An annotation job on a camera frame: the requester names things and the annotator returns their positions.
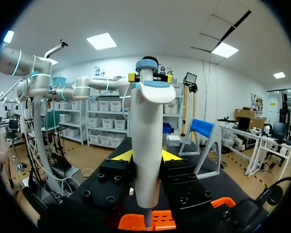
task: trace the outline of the ceiling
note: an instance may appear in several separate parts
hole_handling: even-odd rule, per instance
[[[239,52],[225,59],[212,51],[224,40]],[[69,46],[52,56],[61,69],[90,60],[129,55],[171,55],[211,61],[264,84],[291,82],[291,46],[256,0],[39,0],[12,28],[11,46],[44,56],[60,39]],[[116,48],[95,50],[86,38],[108,32]],[[273,74],[284,72],[286,78]]]

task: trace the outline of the yellow black caution tape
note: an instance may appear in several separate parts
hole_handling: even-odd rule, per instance
[[[245,168],[243,165],[241,165],[240,163],[238,163],[236,160],[234,160],[231,156],[229,156],[228,154],[226,154],[226,156],[228,158],[230,158],[231,160],[233,160],[235,163],[237,163],[239,166],[241,166],[244,170],[247,170],[247,168]],[[260,178],[258,178],[256,175],[253,175],[258,181],[260,181],[265,187],[268,188],[268,185],[266,183],[263,182],[263,180],[261,180]]]
[[[79,146],[76,146],[76,147],[74,147],[74,148],[68,150],[67,152],[72,151],[72,150],[74,150],[75,148],[78,148],[78,147],[79,147]],[[23,176],[26,176],[26,175],[28,175],[28,174],[30,174],[30,171],[26,171],[26,172],[24,172],[23,174],[21,174],[21,175],[19,175],[19,176],[15,176],[15,177],[12,178],[12,180],[16,180],[16,179],[21,178],[21,177],[23,177]]]

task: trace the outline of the black chair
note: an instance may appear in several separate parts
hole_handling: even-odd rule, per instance
[[[16,152],[16,149],[15,149],[15,145],[14,145],[14,142],[19,139],[19,137],[16,135],[16,133],[18,132],[18,129],[19,129],[19,125],[18,125],[18,120],[17,119],[10,119],[9,120],[9,129],[12,130],[12,131],[9,132],[5,136],[5,140],[8,143],[12,143],[12,147],[13,147],[14,153],[15,153],[15,155],[12,155],[12,160],[13,161],[17,161],[18,160],[18,156],[17,156],[17,152]],[[27,168],[27,164],[23,163],[23,162],[19,162],[16,165],[16,171],[17,172],[23,172],[26,168]]]
[[[230,152],[231,152],[231,149],[230,149],[230,148],[225,147],[225,146],[222,146],[222,147],[221,147],[221,156],[224,155],[224,154],[228,154],[228,153],[230,153]],[[220,165],[220,168],[221,168],[221,169],[224,169],[224,168],[226,168],[226,167],[227,167],[227,163],[224,162],[224,161],[222,161],[222,159],[221,159],[221,165]]]

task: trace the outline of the black platform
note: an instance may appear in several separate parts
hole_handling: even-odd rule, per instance
[[[131,149],[131,138],[126,138],[122,144],[115,149],[114,152],[110,154],[110,158],[114,158],[128,150]],[[179,147],[167,147],[167,151],[178,155]],[[195,144],[186,145],[184,151],[194,151],[196,149]],[[182,156],[182,158],[188,158],[189,160],[196,161],[196,164],[200,158],[200,155],[197,156]],[[216,167],[215,162],[209,157],[206,158],[200,173],[205,173],[211,170],[214,170]],[[94,173],[84,181],[80,187],[69,197],[71,200],[75,200],[76,202],[82,203],[82,192],[84,190],[88,190],[92,185],[93,181],[97,179],[97,174],[99,171],[96,169]],[[220,175],[205,178],[199,180],[201,184],[211,192],[211,196],[213,200],[222,198],[222,197],[230,197],[236,203],[239,201],[248,198],[249,196],[236,184],[223,170],[220,170]],[[133,196],[127,196],[125,203],[125,213],[134,213],[134,214],[142,214],[142,208],[138,207],[136,202],[135,194]],[[159,196],[159,204],[154,207],[154,210],[169,210],[169,204],[167,198],[164,194],[164,190],[162,185],[160,186],[160,196]]]

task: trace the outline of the ceiling light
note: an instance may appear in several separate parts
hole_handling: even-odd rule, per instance
[[[225,58],[229,58],[238,51],[238,49],[232,47],[231,45],[222,42],[212,51],[212,53]]]
[[[86,40],[97,50],[116,47],[116,43],[113,41],[109,33],[95,35]]]
[[[13,38],[13,35],[14,35],[13,31],[8,31],[3,39],[3,42],[10,44]]]
[[[58,63],[58,61],[55,61],[53,59],[50,59],[50,62],[52,62],[52,65],[56,65]]]
[[[285,78],[286,77],[286,75],[284,74],[284,72],[276,73],[276,74],[274,74],[274,76],[277,79],[281,79],[281,78]]]

